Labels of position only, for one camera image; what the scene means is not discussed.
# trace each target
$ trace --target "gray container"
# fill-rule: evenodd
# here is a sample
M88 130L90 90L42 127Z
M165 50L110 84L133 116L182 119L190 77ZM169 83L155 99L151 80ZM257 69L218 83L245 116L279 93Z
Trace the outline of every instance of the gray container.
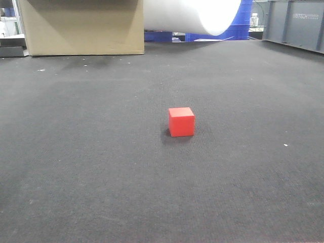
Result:
M270 1L263 39L324 53L324 0Z

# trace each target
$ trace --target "blue plastic crate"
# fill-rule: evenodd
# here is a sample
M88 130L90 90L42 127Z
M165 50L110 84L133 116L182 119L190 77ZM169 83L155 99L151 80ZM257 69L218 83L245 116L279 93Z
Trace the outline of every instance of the blue plastic crate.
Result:
M144 32L145 42L172 42L172 32Z
M5 8L6 17L15 17L15 9L14 8Z
M186 34L186 42L193 42L196 39L227 39L243 40L248 39L250 29L250 17L253 0L242 0L238 8L236 17L229 28L221 35L207 35L207 34Z
M232 24L250 24L253 0L242 0Z
M228 39L233 40L243 40L249 37L249 24L234 24L231 25L224 33L221 35L208 35L208 34L186 34L186 42L193 42L196 39Z

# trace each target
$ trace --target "cube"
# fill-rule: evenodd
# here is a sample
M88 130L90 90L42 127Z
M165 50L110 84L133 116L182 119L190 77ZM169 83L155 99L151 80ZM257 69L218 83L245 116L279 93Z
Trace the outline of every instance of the cube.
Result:
M194 135L195 115L189 107L169 109L169 130L171 137Z

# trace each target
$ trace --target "white paper roll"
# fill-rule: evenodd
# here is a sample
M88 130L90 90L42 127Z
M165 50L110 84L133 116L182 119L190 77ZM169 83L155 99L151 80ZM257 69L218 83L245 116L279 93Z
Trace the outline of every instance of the white paper roll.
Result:
M144 26L199 34L222 34L236 16L241 0L144 0Z

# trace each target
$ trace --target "cardboard box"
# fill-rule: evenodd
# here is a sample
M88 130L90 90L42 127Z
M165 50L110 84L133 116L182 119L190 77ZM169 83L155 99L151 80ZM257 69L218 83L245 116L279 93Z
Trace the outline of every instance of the cardboard box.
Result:
M20 0L32 56L144 53L143 0Z

